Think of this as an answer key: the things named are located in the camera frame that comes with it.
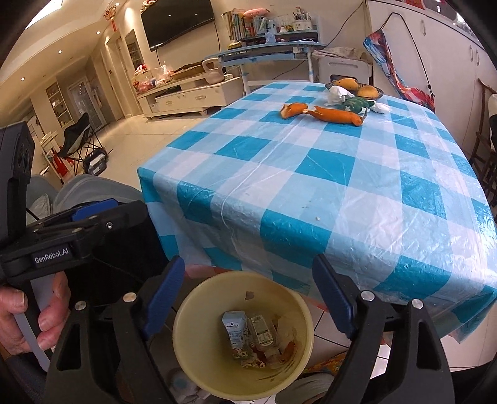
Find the person's left hand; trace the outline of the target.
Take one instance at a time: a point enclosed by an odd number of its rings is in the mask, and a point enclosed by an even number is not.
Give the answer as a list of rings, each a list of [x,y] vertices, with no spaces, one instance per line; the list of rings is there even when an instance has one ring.
[[[71,291],[64,272],[55,275],[52,282],[52,296],[48,307],[38,319],[40,334],[37,343],[42,350],[53,348],[69,317],[69,300]],[[1,355],[7,359],[20,353],[30,352],[30,346],[25,340],[14,319],[15,314],[24,314],[28,308],[27,297],[24,292],[7,286],[1,287]]]

